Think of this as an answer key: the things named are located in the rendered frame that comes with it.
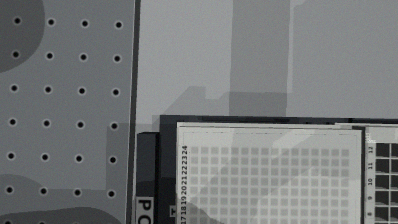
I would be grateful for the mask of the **white multi-well plate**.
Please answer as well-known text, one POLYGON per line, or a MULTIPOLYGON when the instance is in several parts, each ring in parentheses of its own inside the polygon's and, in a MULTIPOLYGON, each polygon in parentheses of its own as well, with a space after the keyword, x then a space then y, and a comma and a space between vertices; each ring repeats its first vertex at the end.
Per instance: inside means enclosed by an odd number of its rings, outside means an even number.
POLYGON ((361 135, 177 122, 175 224, 361 224, 361 135))

